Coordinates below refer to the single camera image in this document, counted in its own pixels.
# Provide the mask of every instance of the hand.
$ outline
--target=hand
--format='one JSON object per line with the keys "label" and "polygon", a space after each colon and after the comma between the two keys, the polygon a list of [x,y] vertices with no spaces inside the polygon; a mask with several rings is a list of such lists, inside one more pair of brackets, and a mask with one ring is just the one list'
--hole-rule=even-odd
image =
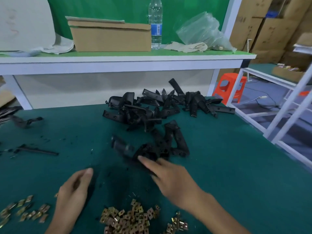
{"label": "hand", "polygon": [[152,175],[152,179],[171,203],[188,212],[194,209],[193,205],[203,191],[185,167],[175,165],[162,158],[154,162],[146,157],[138,156],[138,160],[157,175],[157,177]]}
{"label": "hand", "polygon": [[89,168],[74,173],[61,187],[53,219],[45,234],[69,234],[80,215],[93,175]]}

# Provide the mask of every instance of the bottle label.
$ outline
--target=bottle label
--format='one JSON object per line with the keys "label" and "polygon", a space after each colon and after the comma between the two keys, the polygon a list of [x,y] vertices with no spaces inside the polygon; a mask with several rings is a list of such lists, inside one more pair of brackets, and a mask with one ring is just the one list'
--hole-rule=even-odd
{"label": "bottle label", "polygon": [[158,36],[161,35],[162,32],[162,24],[151,24],[152,35]]}

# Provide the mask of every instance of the water bottle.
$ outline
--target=water bottle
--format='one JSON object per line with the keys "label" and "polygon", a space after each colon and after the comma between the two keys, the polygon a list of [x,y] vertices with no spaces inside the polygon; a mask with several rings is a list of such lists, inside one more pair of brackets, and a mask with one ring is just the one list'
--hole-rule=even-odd
{"label": "water bottle", "polygon": [[152,49],[160,49],[162,32],[161,0],[151,0],[149,5],[149,24],[152,29]]}

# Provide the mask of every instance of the plastic bag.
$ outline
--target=plastic bag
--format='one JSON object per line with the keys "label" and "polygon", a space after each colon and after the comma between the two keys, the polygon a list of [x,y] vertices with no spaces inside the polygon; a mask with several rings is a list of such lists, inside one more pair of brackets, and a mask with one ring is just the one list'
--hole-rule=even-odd
{"label": "plastic bag", "polygon": [[208,49],[235,52],[237,49],[219,31],[219,26],[212,14],[203,12],[186,21],[176,33],[186,45],[204,42]]}

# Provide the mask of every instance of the gray floor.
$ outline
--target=gray floor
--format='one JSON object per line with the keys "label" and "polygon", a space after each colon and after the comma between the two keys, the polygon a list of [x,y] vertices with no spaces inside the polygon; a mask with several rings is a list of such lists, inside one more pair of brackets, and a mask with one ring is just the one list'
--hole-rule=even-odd
{"label": "gray floor", "polygon": [[[278,110],[276,108],[272,108],[270,110],[261,108],[256,101],[252,101],[250,103],[244,104],[245,102],[251,101],[259,96],[267,96],[269,95],[277,105],[279,105],[280,101],[283,98],[283,95],[286,93],[287,89],[276,85],[274,83],[268,82],[266,80],[260,78],[251,78],[252,81],[246,83],[243,96],[241,98],[240,104],[236,104],[233,101],[233,104],[236,105],[240,110],[244,113],[259,113],[259,112],[267,112],[271,110]],[[258,102],[267,107],[275,106],[275,102],[268,98],[258,99]],[[304,97],[298,97],[296,99],[297,103],[300,103]],[[277,128],[273,131],[272,135],[269,137],[271,140],[278,133],[278,131],[282,128],[282,126],[286,123],[287,119],[291,116],[288,114],[282,121],[278,124]],[[267,128],[271,121],[275,116],[266,116],[266,117],[257,117],[254,118],[259,124],[263,127]],[[300,119],[291,127],[289,132],[283,137],[282,141],[286,144],[290,145],[292,148],[296,149],[302,155],[306,156],[308,159],[312,160],[312,112],[305,111]]]}

